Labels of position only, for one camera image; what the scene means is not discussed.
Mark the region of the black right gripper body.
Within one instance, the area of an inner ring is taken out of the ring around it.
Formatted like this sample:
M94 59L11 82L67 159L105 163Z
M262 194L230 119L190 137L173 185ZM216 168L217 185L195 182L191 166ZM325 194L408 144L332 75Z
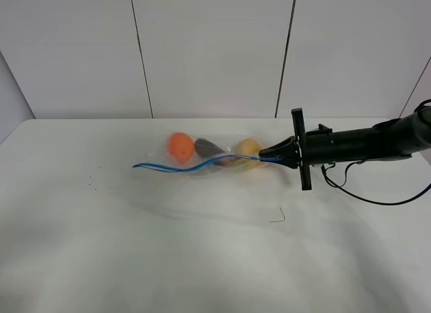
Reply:
M333 162L328 160L324 161L322 157L322 151L318 152L318 160L310 161L310 152L307 147L307 138L315 135L326 137L328 134L333 132L333 129L319 124L317 129L306 132L304 115L301 108L292 109L292 120L294 124L294 143L297 146L296 151L298 152L298 167L300 171L302 190L312 190L310 166L332 164Z

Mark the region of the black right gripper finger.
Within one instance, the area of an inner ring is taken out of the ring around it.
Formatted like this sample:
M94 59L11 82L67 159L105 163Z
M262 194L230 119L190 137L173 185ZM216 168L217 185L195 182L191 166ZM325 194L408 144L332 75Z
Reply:
M262 162L279 164L288 168L298 168L298 160L290 157L261 157Z
M260 157L296 157L296 138L289 137L280 143L259 151Z

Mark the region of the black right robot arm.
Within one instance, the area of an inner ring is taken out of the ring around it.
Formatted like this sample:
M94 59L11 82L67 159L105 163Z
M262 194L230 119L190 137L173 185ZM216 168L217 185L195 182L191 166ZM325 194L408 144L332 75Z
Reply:
M301 108L292 110L294 135L262 149L259 157L268 162L299 169L302 190L311 190L310 167L354 161L393 161L410 158L430 149L430 101L413 114L378 123L370 128L334 132L320 124L306 131Z

